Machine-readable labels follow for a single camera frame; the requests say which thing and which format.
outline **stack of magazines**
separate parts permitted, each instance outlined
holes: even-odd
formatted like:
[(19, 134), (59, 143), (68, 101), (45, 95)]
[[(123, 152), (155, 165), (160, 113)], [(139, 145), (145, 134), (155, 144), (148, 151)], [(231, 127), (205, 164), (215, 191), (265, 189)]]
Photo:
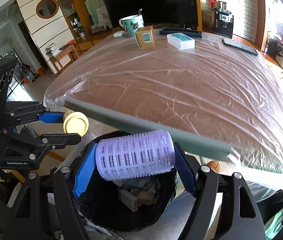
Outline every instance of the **stack of magazines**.
[(61, 49), (57, 47), (56, 43), (52, 43), (46, 48), (46, 55), (51, 57), (56, 57), (59, 53), (61, 53)]

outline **teal mug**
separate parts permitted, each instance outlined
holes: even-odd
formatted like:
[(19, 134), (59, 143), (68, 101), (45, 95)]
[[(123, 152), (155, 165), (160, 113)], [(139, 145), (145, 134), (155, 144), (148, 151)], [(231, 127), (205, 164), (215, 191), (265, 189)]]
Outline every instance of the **teal mug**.
[(144, 27), (144, 20), (142, 15), (132, 15), (120, 19), (120, 26), (124, 28), (127, 36), (135, 36), (138, 28)]

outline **television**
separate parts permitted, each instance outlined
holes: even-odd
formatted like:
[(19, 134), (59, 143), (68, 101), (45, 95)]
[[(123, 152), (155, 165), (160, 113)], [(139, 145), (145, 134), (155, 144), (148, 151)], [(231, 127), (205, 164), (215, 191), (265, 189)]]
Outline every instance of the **television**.
[(136, 15), (142, 8), (145, 24), (198, 26), (196, 0), (104, 0), (113, 27), (121, 18)]

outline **black trash bag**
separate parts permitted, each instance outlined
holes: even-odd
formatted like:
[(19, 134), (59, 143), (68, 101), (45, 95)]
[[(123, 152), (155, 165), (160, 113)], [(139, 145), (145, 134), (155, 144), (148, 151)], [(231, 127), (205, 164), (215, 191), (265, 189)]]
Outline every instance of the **black trash bag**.
[[(125, 135), (127, 134), (118, 131), (103, 135), (94, 142)], [(157, 174), (156, 178), (160, 182), (157, 203), (142, 205), (132, 212), (119, 200), (118, 186), (112, 181), (104, 180), (95, 167), (86, 191), (76, 199), (76, 204), (80, 212), (95, 225), (110, 231), (139, 231), (156, 223), (176, 196), (176, 173), (173, 168), (170, 172)]]

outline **small box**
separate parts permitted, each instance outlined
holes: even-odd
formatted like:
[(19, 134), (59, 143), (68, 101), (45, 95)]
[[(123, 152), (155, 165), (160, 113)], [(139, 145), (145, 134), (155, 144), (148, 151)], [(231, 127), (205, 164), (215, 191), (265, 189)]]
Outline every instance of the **small box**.
[(135, 36), (139, 48), (148, 49), (155, 47), (155, 35), (153, 26), (146, 26), (137, 29)]
[(167, 41), (179, 50), (195, 47), (195, 40), (183, 33), (167, 34)]
[(128, 207), (131, 211), (135, 212), (138, 210), (138, 199), (127, 190), (120, 190), (120, 200)]
[(90, 26), (92, 33), (101, 32), (106, 30), (106, 26), (104, 24), (93, 24)]

